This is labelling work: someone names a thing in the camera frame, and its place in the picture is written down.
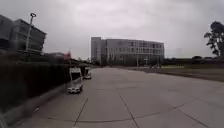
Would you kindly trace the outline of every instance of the sidewalk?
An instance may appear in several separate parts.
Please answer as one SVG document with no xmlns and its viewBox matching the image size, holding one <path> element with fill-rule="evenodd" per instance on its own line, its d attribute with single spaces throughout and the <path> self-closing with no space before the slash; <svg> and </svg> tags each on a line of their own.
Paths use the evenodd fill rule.
<svg viewBox="0 0 224 128">
<path fill-rule="evenodd" d="M 224 86 L 114 68 L 94 69 L 80 95 L 61 94 L 17 128 L 222 128 Z"/>
</svg>

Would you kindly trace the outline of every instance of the curb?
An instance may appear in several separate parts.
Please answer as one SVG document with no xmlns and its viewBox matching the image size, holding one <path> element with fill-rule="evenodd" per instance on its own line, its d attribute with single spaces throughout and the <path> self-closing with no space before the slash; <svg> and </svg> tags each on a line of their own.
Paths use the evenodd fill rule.
<svg viewBox="0 0 224 128">
<path fill-rule="evenodd" d="M 1 112 L 0 112 L 0 128 L 8 128 Z"/>
<path fill-rule="evenodd" d="M 74 80 L 74 83 L 78 83 L 80 78 Z M 44 105 L 46 102 L 52 100 L 60 93 L 67 91 L 67 86 L 69 83 L 63 84 L 53 90 L 50 90 L 39 97 L 34 97 L 25 101 L 23 104 L 10 109 L 9 111 L 3 113 L 6 124 L 14 125 L 23 118 L 29 117 L 33 112 L 40 106 Z"/>
</svg>

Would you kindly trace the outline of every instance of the multi-story building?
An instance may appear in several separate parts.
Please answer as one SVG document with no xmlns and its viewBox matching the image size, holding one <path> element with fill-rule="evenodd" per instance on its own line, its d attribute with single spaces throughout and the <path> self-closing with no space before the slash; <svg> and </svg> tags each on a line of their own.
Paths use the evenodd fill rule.
<svg viewBox="0 0 224 128">
<path fill-rule="evenodd" d="M 101 64 L 148 65 L 164 59 L 164 44 L 128 39 L 91 40 L 91 60 Z"/>
<path fill-rule="evenodd" d="M 9 48 L 12 21 L 7 17 L 0 15 L 0 47 Z"/>
<path fill-rule="evenodd" d="M 46 33 L 32 26 L 30 39 L 28 44 L 29 52 L 42 52 Z M 13 22 L 11 42 L 13 49 L 25 51 L 26 40 L 29 30 L 29 23 L 24 20 L 18 19 Z"/>
</svg>

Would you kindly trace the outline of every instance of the dark building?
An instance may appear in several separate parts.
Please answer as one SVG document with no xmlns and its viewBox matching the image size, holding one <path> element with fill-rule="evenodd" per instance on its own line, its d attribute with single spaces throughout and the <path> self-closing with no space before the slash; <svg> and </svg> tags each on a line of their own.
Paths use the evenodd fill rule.
<svg viewBox="0 0 224 128">
<path fill-rule="evenodd" d="M 10 47 L 10 34 L 13 22 L 0 15 L 0 48 L 9 48 Z"/>
<path fill-rule="evenodd" d="M 10 39 L 13 49 L 25 51 L 28 30 L 29 23 L 24 20 L 19 19 L 13 22 L 12 36 Z M 28 52 L 42 52 L 45 38 L 46 33 L 32 26 L 28 44 Z"/>
</svg>

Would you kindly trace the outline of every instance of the sky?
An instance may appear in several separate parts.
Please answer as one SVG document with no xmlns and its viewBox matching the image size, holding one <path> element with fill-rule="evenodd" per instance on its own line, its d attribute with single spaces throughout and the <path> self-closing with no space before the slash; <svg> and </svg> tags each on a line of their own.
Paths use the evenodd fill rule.
<svg viewBox="0 0 224 128">
<path fill-rule="evenodd" d="M 0 13 L 47 33 L 44 52 L 90 57 L 91 37 L 164 42 L 166 57 L 212 56 L 204 33 L 224 23 L 223 0 L 1 0 Z"/>
</svg>

